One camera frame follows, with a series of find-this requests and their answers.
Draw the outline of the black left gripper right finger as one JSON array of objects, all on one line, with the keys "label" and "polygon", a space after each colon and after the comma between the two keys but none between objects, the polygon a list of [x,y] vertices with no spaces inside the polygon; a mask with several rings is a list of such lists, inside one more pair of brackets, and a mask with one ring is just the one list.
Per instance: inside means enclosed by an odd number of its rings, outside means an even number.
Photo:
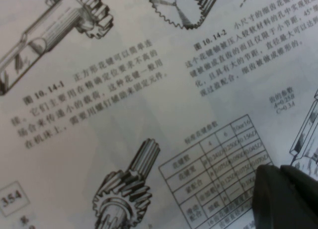
[{"label": "black left gripper right finger", "polygon": [[283,165],[280,167],[287,177],[292,196],[287,202],[295,202],[288,206],[290,215],[287,219],[291,229],[316,229],[318,227],[318,182],[301,170]]}]

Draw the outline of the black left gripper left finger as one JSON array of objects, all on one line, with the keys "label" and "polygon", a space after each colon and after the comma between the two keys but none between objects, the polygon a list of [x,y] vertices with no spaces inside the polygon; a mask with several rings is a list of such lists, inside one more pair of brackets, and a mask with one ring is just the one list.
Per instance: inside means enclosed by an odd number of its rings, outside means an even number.
[{"label": "black left gripper left finger", "polygon": [[252,210],[257,229],[303,229],[302,198],[282,171],[272,165],[256,170]]}]

